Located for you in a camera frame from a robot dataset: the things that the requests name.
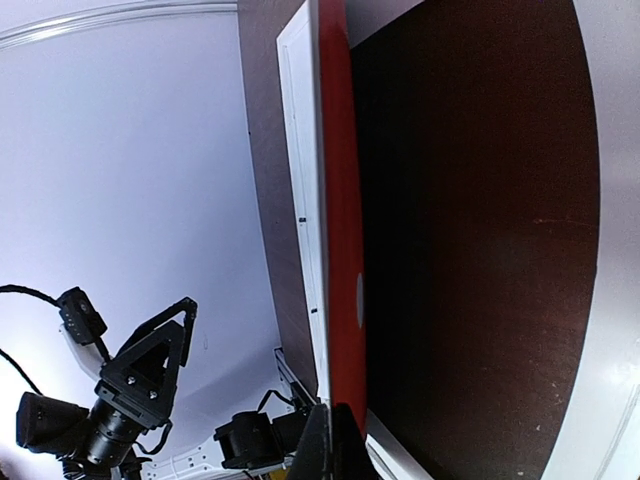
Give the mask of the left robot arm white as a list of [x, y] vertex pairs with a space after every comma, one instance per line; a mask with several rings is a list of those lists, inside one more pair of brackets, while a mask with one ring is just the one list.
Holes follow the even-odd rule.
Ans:
[[138, 327], [118, 353], [97, 367], [98, 400], [86, 458], [116, 479], [242, 477], [292, 461], [316, 399], [274, 352], [283, 388], [270, 389], [254, 410], [234, 414], [198, 446], [155, 460], [172, 428], [179, 370], [187, 363], [197, 304], [184, 298]]

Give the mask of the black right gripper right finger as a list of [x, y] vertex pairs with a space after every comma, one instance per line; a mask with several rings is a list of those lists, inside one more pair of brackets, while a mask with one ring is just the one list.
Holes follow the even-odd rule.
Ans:
[[353, 412], [348, 404], [332, 408], [333, 478], [378, 480]]

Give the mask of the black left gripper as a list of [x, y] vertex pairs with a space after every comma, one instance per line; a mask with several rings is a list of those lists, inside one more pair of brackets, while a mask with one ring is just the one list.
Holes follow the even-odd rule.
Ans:
[[[135, 448], [146, 459], [164, 449], [173, 428], [178, 372], [189, 358], [197, 311], [190, 297], [167, 307], [136, 328], [102, 368], [84, 443], [90, 462], [127, 463]], [[180, 313], [182, 325], [172, 321]]]

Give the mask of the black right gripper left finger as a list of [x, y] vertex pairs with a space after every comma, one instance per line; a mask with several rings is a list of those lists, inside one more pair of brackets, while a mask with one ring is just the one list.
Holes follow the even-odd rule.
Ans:
[[289, 480], [326, 480], [331, 473], [331, 420], [326, 404], [313, 407], [288, 473]]

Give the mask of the clear acrylic sheet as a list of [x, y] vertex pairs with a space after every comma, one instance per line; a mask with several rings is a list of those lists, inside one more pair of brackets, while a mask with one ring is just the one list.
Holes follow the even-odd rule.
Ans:
[[424, 1], [351, 52], [370, 409], [438, 479], [538, 479], [596, 272], [570, 1]]

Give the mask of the red and dark photo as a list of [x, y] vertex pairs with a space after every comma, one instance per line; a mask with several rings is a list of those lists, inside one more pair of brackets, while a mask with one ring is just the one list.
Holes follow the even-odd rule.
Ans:
[[330, 401], [366, 431], [364, 249], [346, 4], [311, 4]]

